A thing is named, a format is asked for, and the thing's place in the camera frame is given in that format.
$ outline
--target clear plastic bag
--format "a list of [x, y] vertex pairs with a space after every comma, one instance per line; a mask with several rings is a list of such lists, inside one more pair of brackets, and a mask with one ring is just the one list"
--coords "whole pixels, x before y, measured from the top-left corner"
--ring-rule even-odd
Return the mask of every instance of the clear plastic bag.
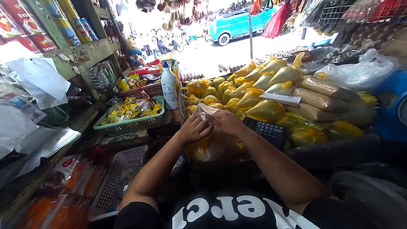
[[399, 67], [397, 58], [381, 55], [376, 49], [369, 49], [359, 57], [357, 64], [328, 64], [317, 72], [327, 73], [325, 79], [330, 79], [351, 91], [370, 92]]

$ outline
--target sack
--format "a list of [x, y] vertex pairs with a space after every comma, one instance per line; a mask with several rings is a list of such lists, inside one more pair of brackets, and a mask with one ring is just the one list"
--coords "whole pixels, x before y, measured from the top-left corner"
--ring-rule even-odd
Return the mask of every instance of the sack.
[[267, 122], [275, 123], [284, 117], [285, 108], [281, 103], [264, 99], [246, 112], [247, 115], [259, 117]]
[[259, 96], [264, 92], [264, 90], [257, 88], [248, 88], [246, 89], [246, 94], [243, 98], [237, 103], [239, 107], [253, 107], [258, 102], [262, 100]]

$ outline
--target plastic bottle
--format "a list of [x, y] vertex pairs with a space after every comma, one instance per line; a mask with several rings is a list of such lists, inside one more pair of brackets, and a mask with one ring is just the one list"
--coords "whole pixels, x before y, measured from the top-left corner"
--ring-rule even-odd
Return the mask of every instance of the plastic bottle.
[[168, 67], [168, 63], [163, 63], [163, 72], [161, 74], [161, 86], [167, 108], [175, 110], [178, 108], [178, 98], [176, 93], [177, 78]]

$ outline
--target red plastic bag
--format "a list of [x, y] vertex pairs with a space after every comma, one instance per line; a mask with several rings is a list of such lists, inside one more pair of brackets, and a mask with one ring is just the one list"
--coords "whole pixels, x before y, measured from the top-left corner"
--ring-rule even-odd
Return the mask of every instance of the red plastic bag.
[[270, 18], [264, 28], [262, 34], [263, 37], [275, 38], [280, 34], [282, 26], [288, 19], [288, 6], [289, 1], [285, 2], [284, 5]]

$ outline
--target yellow bag of oil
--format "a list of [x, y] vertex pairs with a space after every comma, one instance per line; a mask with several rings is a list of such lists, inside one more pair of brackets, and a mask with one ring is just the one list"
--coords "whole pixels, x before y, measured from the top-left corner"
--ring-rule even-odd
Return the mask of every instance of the yellow bag of oil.
[[264, 99], [256, 104], [252, 109], [248, 110], [246, 114], [259, 117], [270, 123], [275, 123], [284, 117], [285, 108], [281, 103]]
[[198, 103], [200, 102], [200, 100], [197, 97], [195, 97], [194, 95], [191, 95], [190, 97], [187, 97], [187, 96], [181, 94], [181, 96], [186, 99], [185, 100], [185, 106], [186, 107], [189, 107], [189, 106], [192, 106], [192, 105], [198, 105]]
[[233, 84], [232, 84], [232, 82], [229, 82], [228, 80], [219, 85], [218, 95], [219, 95], [220, 99], [223, 97], [223, 93], [226, 91], [226, 89], [229, 88], [229, 86], [233, 86]]
[[233, 114], [236, 114], [239, 110], [239, 106], [237, 106], [239, 101], [239, 98], [231, 98], [224, 107]]
[[290, 128], [293, 125], [297, 124], [297, 122], [294, 120], [294, 118], [292, 116], [285, 114], [282, 119], [280, 119], [276, 122], [276, 124], [280, 125], [280, 126], [284, 126], [286, 128]]
[[221, 101], [214, 95], [208, 95], [205, 98], [201, 99], [201, 102], [205, 105], [209, 105], [211, 103], [220, 103]]
[[229, 86], [225, 92], [223, 93], [222, 97], [222, 104], [226, 105], [228, 101], [232, 98], [229, 94], [232, 93], [236, 88], [234, 86]]
[[241, 69], [234, 72], [233, 74], [235, 74], [237, 77], [247, 76], [255, 68], [256, 68], [256, 64], [251, 60], [250, 63], [246, 64]]
[[295, 147], [328, 142], [326, 134], [305, 124], [295, 124], [290, 128], [290, 139]]
[[235, 88], [238, 88], [238, 87], [240, 87], [244, 82], [246, 82], [246, 80], [245, 80], [245, 78], [244, 77], [238, 77], [238, 78], [236, 78], [236, 79], [234, 79], [234, 87]]
[[270, 87], [269, 81], [275, 74], [275, 72], [264, 73], [262, 76], [260, 76], [256, 83], [253, 84], [253, 87], [261, 90], [267, 90]]
[[250, 107], [255, 106], [258, 102], [262, 100], [259, 96], [264, 92], [264, 90], [257, 88], [248, 88], [246, 89], [246, 94], [243, 98], [237, 103], [239, 107]]
[[282, 67], [287, 67], [287, 62], [283, 59], [275, 59], [270, 61], [261, 71], [260, 73], [269, 73], [269, 72], [278, 72], [278, 70]]
[[269, 81], [269, 84], [274, 85], [276, 83], [284, 83], [287, 81], [296, 83], [300, 80], [302, 80], [302, 78], [298, 69], [287, 66], [280, 68], [274, 77]]
[[211, 104], [209, 104], [208, 106], [210, 106], [210, 107], [212, 107], [212, 108], [220, 109], [220, 110], [224, 110], [224, 109], [225, 109], [221, 103], [211, 103]]
[[246, 94], [246, 89], [253, 87], [254, 81], [251, 82], [244, 82], [240, 87], [236, 88], [236, 90], [232, 91], [229, 95], [232, 98], [243, 98]]
[[253, 71], [251, 71], [247, 76], [245, 76], [246, 81], [257, 81], [260, 76], [262, 75], [260, 71], [263, 69], [263, 67], [256, 67]]
[[214, 88], [214, 87], [208, 87], [208, 88], [205, 90], [205, 92], [201, 94], [201, 97], [202, 97], [202, 98], [205, 98], [205, 97], [208, 96], [208, 95], [213, 95], [213, 96], [215, 96], [216, 98], [221, 99], [221, 97], [219, 97], [218, 92], [216, 91], [216, 88]]
[[331, 141], [359, 137], [364, 134], [363, 130], [343, 120], [335, 121], [328, 128], [328, 138]]
[[214, 80], [212, 80], [212, 87], [214, 87], [216, 89], [216, 91], [217, 91], [218, 88], [219, 88], [219, 84], [221, 84], [224, 81], [226, 81], [225, 78], [216, 77]]

